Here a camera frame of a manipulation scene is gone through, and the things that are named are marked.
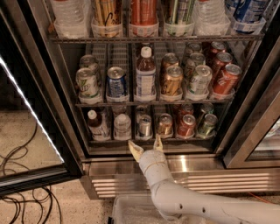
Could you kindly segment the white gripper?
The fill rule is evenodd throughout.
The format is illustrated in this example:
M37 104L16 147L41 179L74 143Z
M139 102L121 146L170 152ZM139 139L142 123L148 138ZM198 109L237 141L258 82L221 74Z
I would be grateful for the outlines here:
M156 134L153 149L144 152L144 149L131 140L128 141L129 150L133 158L139 162L140 169L146 177L149 187L164 180L174 181L170 172L165 154L162 152L161 136Z

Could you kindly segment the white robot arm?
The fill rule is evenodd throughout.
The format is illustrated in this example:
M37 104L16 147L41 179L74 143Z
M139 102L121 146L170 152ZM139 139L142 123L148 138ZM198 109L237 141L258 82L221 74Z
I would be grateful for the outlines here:
M151 200L161 216L173 220L196 215L218 224L279 224L280 206L195 192L178 185L167 164L160 136L144 150L132 141L128 146L145 176Z

